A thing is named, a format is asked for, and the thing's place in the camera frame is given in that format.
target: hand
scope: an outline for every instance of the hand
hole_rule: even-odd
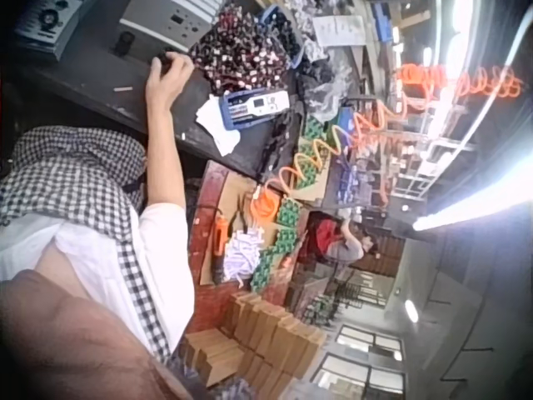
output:
[[[169,111],[194,70],[192,60],[188,56],[168,52],[167,57],[172,61],[172,65],[164,76],[161,76],[161,60],[158,57],[152,60],[152,70],[146,88],[148,111]]]

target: white paper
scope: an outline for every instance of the white paper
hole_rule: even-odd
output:
[[[224,157],[231,153],[241,140],[237,130],[227,131],[222,121],[218,97],[211,96],[197,111],[197,123],[202,125],[215,139],[218,151]]]
[[[324,48],[366,45],[365,24],[360,15],[314,17],[313,27],[318,44]]]

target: dark workbench surface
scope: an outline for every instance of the dark workbench surface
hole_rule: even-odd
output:
[[[144,86],[149,67],[133,58],[119,58],[110,51],[118,20],[127,4],[128,0],[98,1],[80,22],[59,63],[15,57],[17,61],[13,59],[7,66],[7,75],[147,133]],[[120,87],[133,87],[133,90],[113,91]],[[233,153],[221,157],[211,135],[194,123],[197,109],[208,99],[209,92],[208,82],[195,71],[172,109],[178,147],[255,177],[272,124],[266,122],[241,131],[241,141]],[[290,162],[291,154],[287,152],[280,164]]]

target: checkered scarf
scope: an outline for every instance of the checkered scarf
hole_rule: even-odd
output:
[[[144,157],[140,143],[103,129],[56,126],[26,132],[15,146],[12,172],[0,182],[0,223],[41,213],[114,239],[152,353],[164,363],[168,341],[132,245],[130,207],[139,209],[142,191],[122,190],[142,175]]]

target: orange coiled air hose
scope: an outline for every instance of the orange coiled air hose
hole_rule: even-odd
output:
[[[312,141],[312,149],[315,153],[315,157],[309,157],[301,152],[294,156],[294,167],[282,167],[277,177],[271,178],[266,181],[265,186],[262,188],[258,196],[254,197],[250,203],[250,209],[252,216],[260,223],[268,223],[274,220],[276,217],[277,209],[279,208],[279,196],[273,192],[269,186],[273,183],[278,183],[281,190],[288,196],[291,195],[291,187],[285,180],[284,176],[294,175],[296,178],[305,178],[301,166],[300,160],[305,160],[317,167],[322,168],[322,160],[320,156],[319,146],[326,148],[331,154],[339,156],[342,152],[341,141],[339,135],[342,134],[349,138],[352,148],[358,146],[367,145],[369,143],[375,143],[382,139],[379,131],[386,130],[386,126],[389,120],[401,121],[406,119],[408,107],[411,107],[417,111],[425,111],[429,107],[429,103],[433,100],[433,92],[435,89],[448,88],[455,84],[455,94],[457,97],[463,97],[468,94],[482,93],[484,95],[491,95],[496,89],[498,90],[497,96],[500,98],[516,98],[521,94],[522,81],[515,77],[510,67],[505,67],[503,70],[499,67],[493,67],[491,69],[492,77],[489,79],[488,73],[485,68],[480,67],[476,70],[473,79],[470,79],[469,75],[463,73],[459,79],[455,82],[448,80],[446,76],[446,68],[444,66],[435,67],[422,67],[416,64],[406,64],[396,71],[396,80],[401,80],[403,85],[418,85],[424,89],[424,101],[422,104],[418,101],[412,101],[403,92],[401,95],[402,108],[401,113],[397,114],[389,110],[381,100],[376,101],[377,105],[377,125],[372,121],[364,117],[358,112],[354,112],[354,136],[349,135],[338,125],[333,125],[331,128],[331,135],[335,142],[336,148],[329,146],[321,139],[314,139]],[[498,88],[500,76],[502,72],[505,73],[502,84]],[[380,197],[385,207],[388,204],[388,196],[386,194],[385,180],[381,180],[380,185]]]

